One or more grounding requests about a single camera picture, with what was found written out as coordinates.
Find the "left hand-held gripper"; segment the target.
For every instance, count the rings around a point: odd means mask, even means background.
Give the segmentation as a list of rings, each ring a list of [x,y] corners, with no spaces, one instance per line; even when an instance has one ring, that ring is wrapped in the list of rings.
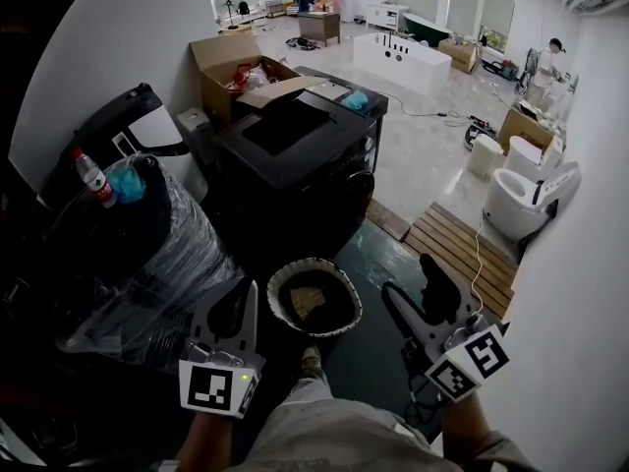
[[[211,287],[198,304],[179,360],[181,406],[242,419],[261,379],[257,354],[258,287],[249,276]]]

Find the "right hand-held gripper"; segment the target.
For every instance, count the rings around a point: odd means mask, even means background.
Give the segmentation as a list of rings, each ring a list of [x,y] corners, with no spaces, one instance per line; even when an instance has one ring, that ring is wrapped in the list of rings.
[[[431,255],[420,254],[420,265],[427,279],[422,308],[392,282],[382,285],[381,298],[409,340],[410,375],[427,378],[447,399],[458,402],[509,363],[504,344],[507,325],[471,314],[468,287]],[[460,320],[463,314],[468,317]]]

